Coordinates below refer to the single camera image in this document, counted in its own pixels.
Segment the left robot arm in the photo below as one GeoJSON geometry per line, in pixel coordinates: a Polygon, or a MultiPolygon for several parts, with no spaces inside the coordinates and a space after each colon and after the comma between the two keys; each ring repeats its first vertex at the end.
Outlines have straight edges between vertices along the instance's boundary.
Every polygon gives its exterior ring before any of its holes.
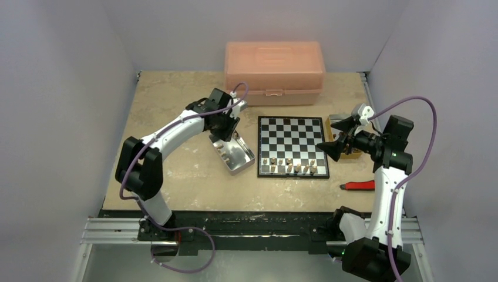
{"type": "Polygon", "coordinates": [[[160,240],[168,240],[175,232],[174,214],[160,193],[163,185],[163,163],[190,138],[209,131],[228,142],[240,121],[239,114],[247,107],[236,91],[226,93],[214,88],[207,98],[189,103],[173,121],[141,138],[128,137],[122,145],[115,171],[120,183],[119,196],[131,193],[150,221],[152,232],[160,240]]]}

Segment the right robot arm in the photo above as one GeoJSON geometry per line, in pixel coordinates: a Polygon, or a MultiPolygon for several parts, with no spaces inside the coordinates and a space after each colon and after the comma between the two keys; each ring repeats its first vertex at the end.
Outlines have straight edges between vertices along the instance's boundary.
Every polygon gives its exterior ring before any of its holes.
{"type": "Polygon", "coordinates": [[[369,223],[360,212],[342,206],[329,224],[331,234],[347,243],[342,269],[368,281],[395,281],[411,262],[411,255],[403,250],[401,217],[402,182],[412,173],[413,157],[405,149],[413,122],[392,115],[380,135],[362,130],[353,116],[331,127],[338,131],[337,138],[317,148],[334,161],[343,151],[357,149],[369,154],[374,163],[375,200],[369,223]]]}

